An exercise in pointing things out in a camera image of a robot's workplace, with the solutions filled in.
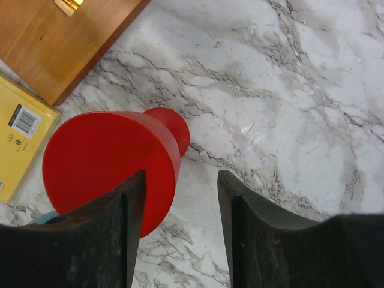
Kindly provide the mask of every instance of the red cylinder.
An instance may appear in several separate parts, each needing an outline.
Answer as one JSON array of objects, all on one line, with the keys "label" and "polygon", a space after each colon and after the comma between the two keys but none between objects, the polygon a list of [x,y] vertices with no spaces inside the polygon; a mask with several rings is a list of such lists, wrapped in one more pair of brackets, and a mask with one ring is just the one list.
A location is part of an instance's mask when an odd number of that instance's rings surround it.
[{"label": "red cylinder", "polygon": [[190,141],[176,112],[89,112],[71,118],[52,135],[43,158],[47,195],[59,214],[146,171],[147,195],[140,236],[167,215],[175,195],[180,158]]}]

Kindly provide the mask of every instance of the barcode label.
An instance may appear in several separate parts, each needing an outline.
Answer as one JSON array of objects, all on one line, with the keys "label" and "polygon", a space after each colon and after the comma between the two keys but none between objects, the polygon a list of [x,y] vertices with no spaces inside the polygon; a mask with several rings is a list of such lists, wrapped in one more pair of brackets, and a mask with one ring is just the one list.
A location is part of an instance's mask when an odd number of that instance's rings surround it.
[{"label": "barcode label", "polygon": [[41,117],[24,106],[20,105],[19,107],[20,110],[14,119],[12,128],[22,133],[24,136],[32,138],[39,123],[41,122]]}]

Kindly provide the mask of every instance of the wooden box lid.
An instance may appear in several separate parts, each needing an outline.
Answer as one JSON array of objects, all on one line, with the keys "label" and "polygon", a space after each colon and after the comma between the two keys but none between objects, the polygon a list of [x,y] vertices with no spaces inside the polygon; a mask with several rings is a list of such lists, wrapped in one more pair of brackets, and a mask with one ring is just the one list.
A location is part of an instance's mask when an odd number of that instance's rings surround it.
[{"label": "wooden box lid", "polygon": [[53,0],[1,0],[0,58],[59,105],[149,0],[84,0],[68,17]]}]

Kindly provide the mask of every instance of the white marble countertop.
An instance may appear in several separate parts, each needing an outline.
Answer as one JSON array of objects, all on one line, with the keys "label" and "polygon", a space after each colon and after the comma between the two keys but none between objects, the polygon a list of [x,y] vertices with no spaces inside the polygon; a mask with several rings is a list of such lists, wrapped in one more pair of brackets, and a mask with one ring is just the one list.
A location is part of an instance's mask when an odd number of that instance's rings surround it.
[{"label": "white marble countertop", "polygon": [[[315,220],[383,212],[383,72],[379,0],[152,0],[60,107],[63,122],[163,106],[190,126],[175,201],[140,241],[133,287],[229,287],[218,169]],[[49,210],[40,157],[0,222]]]}]

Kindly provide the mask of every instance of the red wooden toy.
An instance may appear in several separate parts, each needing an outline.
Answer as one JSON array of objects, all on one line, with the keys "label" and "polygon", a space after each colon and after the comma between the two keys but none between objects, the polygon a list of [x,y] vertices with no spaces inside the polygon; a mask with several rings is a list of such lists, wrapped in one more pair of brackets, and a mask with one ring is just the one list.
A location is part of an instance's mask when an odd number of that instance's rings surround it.
[{"label": "red wooden toy", "polygon": [[71,118],[51,137],[43,159],[47,195],[59,214],[75,209],[146,171],[141,237],[167,215],[176,190],[180,158],[190,141],[176,112],[89,112]]}]

